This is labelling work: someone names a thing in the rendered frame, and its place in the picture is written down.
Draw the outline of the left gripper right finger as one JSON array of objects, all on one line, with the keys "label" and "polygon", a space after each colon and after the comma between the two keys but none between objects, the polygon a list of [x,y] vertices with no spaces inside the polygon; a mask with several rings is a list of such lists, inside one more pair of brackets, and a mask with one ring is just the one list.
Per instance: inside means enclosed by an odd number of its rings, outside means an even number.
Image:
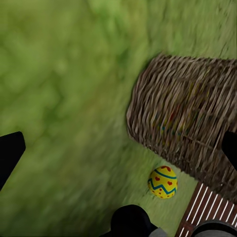
[{"label": "left gripper right finger", "polygon": [[221,149],[237,171],[237,132],[225,132]]}]

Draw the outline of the wicker basket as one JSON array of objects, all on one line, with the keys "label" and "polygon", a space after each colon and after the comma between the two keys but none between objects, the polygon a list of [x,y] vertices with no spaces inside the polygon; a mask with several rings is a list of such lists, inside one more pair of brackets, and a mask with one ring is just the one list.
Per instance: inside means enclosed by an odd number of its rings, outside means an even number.
[{"label": "wicker basket", "polygon": [[225,132],[237,132],[237,60],[154,56],[126,124],[129,138],[237,207],[237,171],[221,149]]}]

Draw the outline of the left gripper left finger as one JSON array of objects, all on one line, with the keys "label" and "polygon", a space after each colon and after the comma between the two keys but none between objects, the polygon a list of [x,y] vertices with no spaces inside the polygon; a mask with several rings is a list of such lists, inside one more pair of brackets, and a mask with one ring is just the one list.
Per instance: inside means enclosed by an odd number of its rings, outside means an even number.
[{"label": "left gripper left finger", "polygon": [[24,136],[20,131],[0,136],[0,191],[25,150]]}]

